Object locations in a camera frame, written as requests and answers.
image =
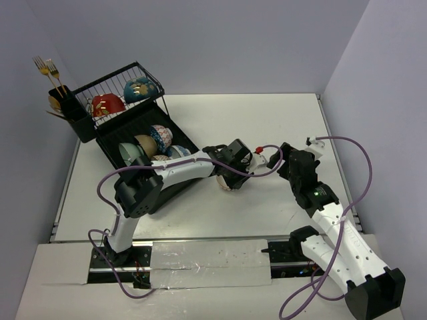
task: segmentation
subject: wire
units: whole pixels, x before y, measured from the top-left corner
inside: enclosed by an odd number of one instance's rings
[[[108,204],[109,206],[113,207],[113,209],[115,210],[116,213],[116,218],[114,221],[114,226],[113,226],[113,230],[111,231],[111,233],[109,235],[115,235],[115,232],[117,231],[117,228],[119,227],[119,217],[120,217],[120,210],[119,207],[117,205],[115,205],[114,203],[112,203],[110,200],[108,200],[107,198],[105,198],[102,193],[101,193],[101,187],[102,185],[112,176],[124,172],[124,171],[131,171],[131,170],[156,170],[156,169],[165,169],[165,168],[170,168],[170,167],[176,167],[177,165],[184,165],[186,163],[193,163],[196,161],[204,161],[204,162],[210,162],[216,165],[220,165],[224,168],[226,168],[227,170],[230,170],[231,172],[234,172],[238,175],[242,175],[244,177],[252,177],[252,178],[259,178],[259,177],[265,177],[267,175],[272,174],[273,172],[275,172],[277,169],[279,169],[279,166],[282,164],[282,160],[283,160],[283,151],[280,149],[280,147],[278,147],[277,145],[264,145],[262,148],[275,148],[279,151],[280,153],[280,159],[279,161],[276,163],[276,166],[265,173],[261,173],[259,175],[254,175],[254,174],[250,174],[250,173],[244,173],[241,171],[238,171],[228,165],[223,164],[222,162],[219,162],[217,160],[213,160],[210,158],[191,158],[191,159],[186,159],[186,160],[182,160],[182,161],[178,161],[175,163],[170,163],[168,165],[157,165],[157,166],[151,166],[151,165],[132,165],[130,167],[123,167],[123,168],[119,168],[117,170],[114,170],[110,173],[108,173],[104,178],[101,179],[101,181],[98,183],[98,186],[96,188],[96,193],[98,194],[98,197],[104,201],[106,204]]]
[[[368,169],[369,169],[369,178],[368,178],[368,182],[366,184],[365,190],[363,191],[363,193],[359,196],[359,198],[357,198],[357,200],[355,200],[354,202],[350,203],[343,211],[342,213],[342,217],[345,217],[348,213],[348,211],[354,207],[356,204],[358,204],[364,197],[365,195],[368,193],[368,190],[371,186],[372,183],[372,163],[371,160],[369,158],[368,153],[366,152],[366,150],[363,148],[363,146],[361,146],[361,144],[359,144],[359,142],[351,139],[351,138],[347,138],[347,137],[340,137],[340,136],[330,136],[330,137],[317,137],[316,140],[327,140],[327,139],[337,139],[337,140],[345,140],[345,141],[349,141],[355,145],[357,145],[359,147],[359,149],[363,152],[366,161],[368,162]],[[344,220],[341,221],[340,223],[340,232],[338,234],[338,240],[336,241],[336,246],[334,249],[334,253],[332,254],[331,257],[331,261],[329,262],[329,265],[326,267],[325,273],[317,280],[312,281],[310,283],[308,283],[307,285],[304,285],[302,288],[298,289],[297,291],[295,291],[294,293],[292,293],[283,303],[283,305],[280,307],[280,311],[279,311],[279,319],[280,320],[290,320],[293,319],[294,317],[296,317],[297,315],[299,315],[309,304],[310,302],[312,302],[313,298],[318,294],[320,288],[322,287],[322,285],[324,284],[326,278],[329,275],[329,272],[331,271],[332,265],[335,262],[336,257],[338,256],[338,251],[340,249],[340,245],[342,242],[342,238],[344,236]],[[310,296],[304,301],[304,303],[296,310],[294,311],[292,314],[283,317],[282,313],[286,307],[286,305],[288,305],[288,303],[299,293],[301,293],[302,291],[306,290],[307,288],[311,287],[312,285],[319,283],[319,285],[313,290],[313,292],[310,294]]]
[[[316,275],[316,273],[317,272],[319,272],[321,269],[320,268],[317,268],[316,270],[314,270],[314,272],[312,273],[312,283],[313,283],[313,281],[314,281],[314,276]],[[329,297],[325,297],[324,295],[322,295],[320,292],[318,292],[318,296],[319,297],[321,297],[322,299],[325,299],[325,300],[327,300],[327,301],[339,301],[339,300],[341,300],[341,299],[343,299],[344,297],[345,297],[345,295],[341,295],[340,297],[337,297],[337,298],[329,298]]]
[[[112,171],[112,172],[108,173],[104,178],[101,179],[101,181],[98,183],[96,192],[98,194],[98,197],[102,201],[104,201],[106,204],[108,204],[108,205],[110,205],[111,207],[114,208],[114,210],[116,212],[116,218],[115,218],[115,222],[114,222],[114,227],[113,227],[113,231],[110,234],[108,234],[108,233],[106,233],[104,231],[98,230],[98,229],[89,230],[87,232],[87,237],[89,238],[89,241],[93,245],[93,247],[95,248],[95,250],[99,253],[99,255],[101,257],[103,257],[103,259],[105,260],[105,262],[109,265],[109,267],[113,271],[114,277],[117,280],[117,283],[119,284],[120,289],[123,291],[123,293],[125,295],[127,295],[129,298],[132,298],[132,299],[142,299],[142,298],[145,298],[145,297],[148,297],[149,295],[151,295],[155,291],[155,289],[152,289],[150,292],[146,293],[145,295],[132,295],[132,294],[128,293],[126,291],[125,287],[123,286],[123,283],[121,282],[121,280],[119,278],[119,275],[117,274],[117,271],[115,270],[113,264],[108,260],[107,256],[103,254],[103,252],[99,249],[99,247],[93,241],[92,236],[91,236],[92,233],[100,233],[100,234],[103,235],[103,237],[104,236],[105,237],[109,237],[110,235],[115,235],[115,232],[117,231],[117,228],[119,226],[120,210],[119,210],[119,208],[114,203],[112,203],[110,200],[108,200],[107,198],[105,198],[102,195],[102,193],[101,193],[101,187],[102,187],[102,185],[110,177],[116,175],[117,173],[121,173],[121,172],[124,172],[124,171],[141,170],[141,169],[143,169],[143,170],[165,169],[167,167],[175,167],[177,165],[183,165],[183,164],[186,164],[186,163],[192,163],[192,162],[196,162],[196,161],[205,161],[205,162],[214,163],[214,164],[220,165],[220,166],[222,166],[222,167],[224,167],[224,168],[226,168],[226,169],[228,169],[228,170],[230,170],[230,171],[232,171],[234,173],[237,173],[238,175],[243,175],[244,177],[255,177],[255,178],[257,178],[257,177],[265,177],[265,176],[270,175],[273,172],[275,172],[279,168],[279,166],[282,164],[282,160],[283,160],[283,151],[280,149],[280,147],[278,147],[277,145],[265,145],[265,146],[263,146],[263,148],[270,148],[270,147],[271,148],[276,148],[279,151],[279,153],[280,153],[280,159],[277,162],[276,166],[272,170],[270,170],[270,171],[268,171],[266,173],[259,174],[259,175],[252,175],[252,174],[240,172],[240,171],[235,170],[234,168],[232,168],[232,167],[230,167],[228,165],[224,165],[223,163],[221,163],[219,161],[216,161],[216,160],[213,160],[213,159],[208,159],[208,158],[195,158],[194,159],[194,158],[192,158],[192,159],[187,159],[187,160],[183,160],[183,161],[178,161],[178,162],[175,162],[175,163],[171,163],[171,164],[166,165],[166,166],[133,165],[131,167],[119,168],[119,169],[117,169],[115,171]]]
[[[123,291],[123,293],[124,293],[125,295],[127,295],[129,298],[132,298],[132,299],[142,299],[142,298],[145,298],[145,297],[148,297],[149,295],[151,295],[151,294],[155,291],[155,289],[150,290],[148,293],[146,293],[146,294],[144,294],[144,295],[132,295],[132,294],[130,294],[129,292],[127,292],[127,291],[126,291],[125,287],[123,286],[123,283],[121,282],[121,280],[120,280],[120,278],[119,278],[119,274],[118,274],[118,273],[117,273],[117,271],[115,270],[115,268],[114,268],[113,264],[108,260],[107,256],[106,256],[106,255],[104,255],[104,253],[103,253],[103,252],[101,251],[101,249],[96,245],[95,241],[92,239],[91,234],[92,234],[92,233],[94,233],[94,232],[96,232],[96,233],[100,233],[100,234],[102,234],[102,235],[104,235],[104,236],[106,236],[106,237],[108,237],[108,233],[103,232],[103,231],[101,231],[101,230],[92,229],[92,230],[89,230],[89,231],[87,232],[87,237],[89,238],[90,243],[93,245],[93,247],[94,247],[94,248],[95,248],[95,250],[98,252],[98,254],[99,254],[101,257],[103,257],[103,259],[105,260],[105,262],[108,264],[108,266],[109,266],[109,267],[111,268],[111,270],[113,271],[114,277],[115,277],[115,279],[117,280],[117,283],[119,284],[120,289]]]

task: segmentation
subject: fork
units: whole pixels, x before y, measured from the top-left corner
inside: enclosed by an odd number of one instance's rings
[[[57,88],[57,86],[53,83],[52,79],[50,78],[49,70],[48,70],[44,60],[42,60],[42,58],[40,58],[40,56],[36,56],[36,57],[33,57],[33,61],[34,61],[35,65],[37,66],[38,70],[40,71],[40,73],[49,78],[49,80],[52,82],[52,85],[55,87],[56,91],[58,91],[61,98],[63,98],[60,90]]]
[[[65,90],[64,85],[62,84],[61,80],[59,80],[59,71],[56,68],[55,64],[53,63],[52,59],[46,60],[46,64],[47,64],[47,68],[51,73],[51,76],[59,81],[59,84],[61,85],[62,90],[64,90],[64,93],[67,94],[67,90]]]

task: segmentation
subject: purple cable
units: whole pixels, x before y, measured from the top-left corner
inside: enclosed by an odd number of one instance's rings
[[[270,175],[273,172],[275,172],[277,169],[279,169],[279,166],[282,164],[282,160],[283,160],[283,151],[277,146],[277,145],[264,145],[262,147],[262,149],[265,148],[275,148],[279,151],[280,153],[280,158],[279,161],[276,163],[276,166],[265,173],[261,173],[259,175],[251,175],[249,173],[244,173],[241,171],[238,171],[228,165],[224,165],[223,163],[210,159],[210,158],[197,158],[196,161],[204,161],[204,162],[210,162],[210,163],[214,163],[216,165],[220,165],[228,170],[230,170],[231,172],[237,173],[238,175],[243,175],[244,177],[252,177],[252,178],[260,178],[260,177],[265,177],[266,175]],[[166,167],[176,167],[177,165],[184,165],[186,163],[191,163],[191,162],[195,162],[194,158],[192,159],[186,159],[183,161],[178,161],[175,163],[170,163],[169,165],[167,165]],[[155,170],[155,169],[164,169],[165,167],[163,165],[158,165],[158,166],[151,166],[151,165],[132,165],[130,167],[124,167],[124,168],[119,168],[117,170],[114,170],[110,173],[108,173],[104,178],[101,179],[101,181],[98,183],[98,186],[96,188],[96,193],[98,194],[98,197],[104,201],[106,204],[110,205],[111,207],[114,208],[115,212],[116,212],[116,218],[114,221],[114,226],[113,226],[113,230],[111,231],[110,235],[115,235],[115,232],[117,231],[117,228],[119,227],[119,216],[120,216],[120,210],[119,208],[112,203],[110,200],[108,200],[107,198],[105,198],[102,193],[101,193],[101,187],[102,185],[112,176],[116,175],[117,173],[121,173],[124,171],[130,171],[130,170]]]
[[[316,275],[317,272],[319,272],[321,269],[317,268],[316,270],[314,270],[314,272],[312,273],[312,283],[310,283],[310,285],[312,285],[313,289],[316,288],[316,286],[314,285],[314,276]],[[340,297],[337,298],[329,298],[329,297],[325,297],[324,295],[322,295],[320,292],[318,292],[318,296],[321,297],[322,299],[328,300],[328,301],[339,301],[341,299],[343,299],[345,297],[345,295],[342,295]]]
[[[92,230],[89,230],[89,232],[87,233],[87,237],[89,238],[89,241],[93,245],[93,247],[95,248],[95,250],[99,253],[99,255],[101,257],[103,257],[103,259],[109,265],[109,267],[111,268],[111,270],[113,270],[114,277],[117,280],[117,283],[119,283],[120,289],[123,291],[123,293],[125,295],[127,295],[129,298],[132,298],[132,299],[142,299],[142,298],[145,298],[145,297],[148,297],[149,295],[151,295],[155,291],[155,289],[150,290],[145,295],[131,295],[129,292],[126,291],[125,287],[123,286],[123,284],[120,281],[120,278],[119,278],[119,275],[117,274],[117,271],[114,269],[114,266],[111,264],[111,262],[109,262],[108,258],[103,254],[103,252],[95,244],[95,241],[92,239],[91,233],[93,233],[93,232],[100,233],[100,234],[104,235],[105,237],[108,237],[108,233],[106,233],[104,231],[101,231],[101,230],[92,229]]]
[[[280,153],[279,161],[277,162],[276,166],[274,166],[274,168],[272,170],[270,170],[270,171],[268,171],[266,173],[261,173],[259,175],[251,175],[251,174],[248,174],[248,173],[240,172],[240,171],[238,171],[236,169],[233,169],[233,168],[229,167],[228,165],[224,165],[223,163],[221,163],[219,161],[216,161],[216,160],[213,160],[213,159],[208,159],[208,158],[197,158],[196,160],[194,160],[194,159],[187,159],[187,160],[183,160],[183,161],[178,161],[178,162],[175,162],[175,163],[171,163],[171,164],[167,165],[166,167],[175,167],[177,165],[183,165],[183,164],[191,163],[191,162],[195,162],[195,161],[205,161],[205,162],[215,163],[216,165],[221,165],[222,167],[224,167],[224,168],[226,168],[226,169],[228,169],[228,170],[230,170],[230,171],[232,171],[234,173],[237,173],[238,175],[243,175],[244,177],[254,177],[254,178],[265,177],[266,175],[269,175],[269,174],[273,173],[274,171],[276,171],[279,168],[279,166],[282,164],[282,160],[283,160],[283,151],[277,145],[264,145],[262,148],[264,149],[264,148],[270,148],[270,147],[271,148],[276,148],[279,151],[279,153]],[[112,172],[108,173],[104,178],[102,178],[101,181],[98,183],[98,186],[96,188],[96,193],[98,194],[98,197],[102,201],[104,201],[106,204],[112,206],[114,208],[115,212],[117,213],[115,221],[114,221],[113,231],[110,234],[108,234],[108,233],[106,233],[104,231],[101,231],[101,230],[98,230],[98,229],[92,229],[92,230],[89,230],[89,232],[87,233],[87,237],[89,238],[90,243],[93,245],[93,247],[95,248],[95,250],[99,253],[99,255],[101,257],[103,257],[103,259],[105,260],[105,262],[107,262],[107,264],[109,265],[109,267],[113,271],[114,277],[117,280],[117,283],[119,283],[120,289],[123,291],[123,293],[125,295],[127,295],[129,298],[132,298],[132,299],[141,299],[141,298],[148,297],[149,295],[151,295],[155,291],[155,289],[152,289],[150,292],[146,293],[145,295],[131,295],[130,293],[128,293],[125,290],[125,287],[123,286],[123,284],[121,283],[119,275],[117,274],[117,271],[114,269],[114,266],[111,264],[111,262],[108,260],[108,258],[102,253],[102,251],[99,249],[99,247],[95,244],[95,241],[92,239],[91,233],[96,232],[96,233],[102,234],[105,237],[108,237],[109,235],[115,235],[115,232],[117,231],[117,228],[119,226],[120,210],[119,210],[119,208],[114,203],[112,203],[110,200],[108,200],[107,198],[105,198],[102,195],[102,193],[101,193],[101,187],[102,187],[102,185],[110,177],[116,175],[117,173],[121,173],[121,172],[124,172],[124,171],[130,171],[130,170],[155,170],[155,169],[165,169],[165,167],[163,165],[162,166],[159,166],[159,165],[158,166],[133,165],[131,167],[119,168],[119,169],[117,169],[115,171],[112,171]]]
[[[372,183],[372,163],[371,160],[369,158],[368,153],[366,152],[366,150],[363,148],[363,146],[361,146],[361,144],[359,144],[359,142],[351,139],[351,138],[347,138],[347,137],[339,137],[339,136],[330,136],[330,137],[318,137],[316,138],[316,140],[327,140],[327,139],[337,139],[337,140],[346,140],[349,141],[355,145],[357,145],[359,147],[359,149],[363,152],[363,154],[365,155],[366,161],[368,162],[368,168],[369,168],[369,179],[368,179],[368,183],[366,184],[366,188],[363,191],[363,193],[359,196],[359,198],[357,198],[357,200],[355,200],[354,202],[352,202],[351,204],[349,204],[343,211],[342,216],[341,217],[345,217],[347,212],[356,204],[358,204],[364,197],[365,195],[368,193],[368,190],[371,186]],[[296,317],[297,315],[299,315],[309,304],[310,302],[312,302],[313,298],[318,294],[320,288],[322,287],[322,285],[324,284],[326,278],[329,275],[329,272],[332,269],[332,265],[335,262],[336,257],[338,256],[338,251],[340,249],[340,245],[342,242],[342,238],[344,236],[344,221],[341,221],[340,223],[340,233],[338,234],[338,239],[336,241],[336,246],[334,249],[334,253],[332,254],[331,257],[331,261],[329,262],[329,265],[326,267],[325,273],[317,280],[308,283],[307,285],[304,285],[302,288],[298,289],[297,291],[295,291],[294,293],[292,293],[287,299],[286,301],[283,303],[283,305],[280,307],[280,311],[279,311],[279,319],[280,320],[290,320],[293,319],[294,317]],[[292,314],[286,316],[286,317],[282,317],[282,313],[283,310],[285,309],[286,305],[299,293],[301,293],[302,291],[306,290],[307,288],[311,287],[313,284],[315,283],[319,283],[318,286],[313,290],[313,292],[310,294],[310,296],[306,299],[306,301],[301,305],[301,307],[299,307],[295,312],[293,312]]]

